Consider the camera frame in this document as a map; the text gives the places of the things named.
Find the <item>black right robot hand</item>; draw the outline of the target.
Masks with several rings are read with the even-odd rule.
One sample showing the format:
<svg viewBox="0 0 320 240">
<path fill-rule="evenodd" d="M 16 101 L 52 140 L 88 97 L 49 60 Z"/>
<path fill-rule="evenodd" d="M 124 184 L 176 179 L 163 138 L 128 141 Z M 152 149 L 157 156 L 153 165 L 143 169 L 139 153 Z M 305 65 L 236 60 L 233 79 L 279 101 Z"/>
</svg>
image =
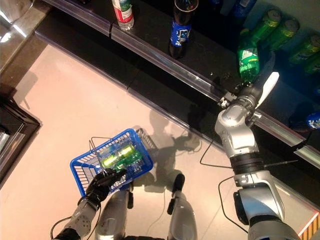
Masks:
<svg viewBox="0 0 320 240">
<path fill-rule="evenodd" d="M 268 61 L 264 64 L 260 73 L 255 77 L 254 82 L 248 86 L 242 87 L 239 90 L 237 97 L 239 98 L 240 96 L 253 96 L 255 98 L 255 102 L 257 103 L 262 96 L 264 84 L 273 72 L 275 60 L 275 53 L 273 51 L 270 51 L 268 55 Z"/>
</svg>

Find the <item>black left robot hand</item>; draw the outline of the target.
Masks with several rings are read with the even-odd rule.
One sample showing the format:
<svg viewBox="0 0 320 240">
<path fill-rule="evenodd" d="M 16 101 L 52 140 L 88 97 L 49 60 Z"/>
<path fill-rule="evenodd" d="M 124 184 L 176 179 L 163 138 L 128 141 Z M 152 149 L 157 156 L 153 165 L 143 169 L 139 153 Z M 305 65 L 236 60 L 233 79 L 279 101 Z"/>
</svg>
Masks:
<svg viewBox="0 0 320 240">
<path fill-rule="evenodd" d="M 104 169 L 90 182 L 85 192 L 85 198 L 97 205 L 100 204 L 107 198 L 112 185 L 119 181 L 126 173 L 126 169 L 119 171 L 111 168 Z"/>
</svg>

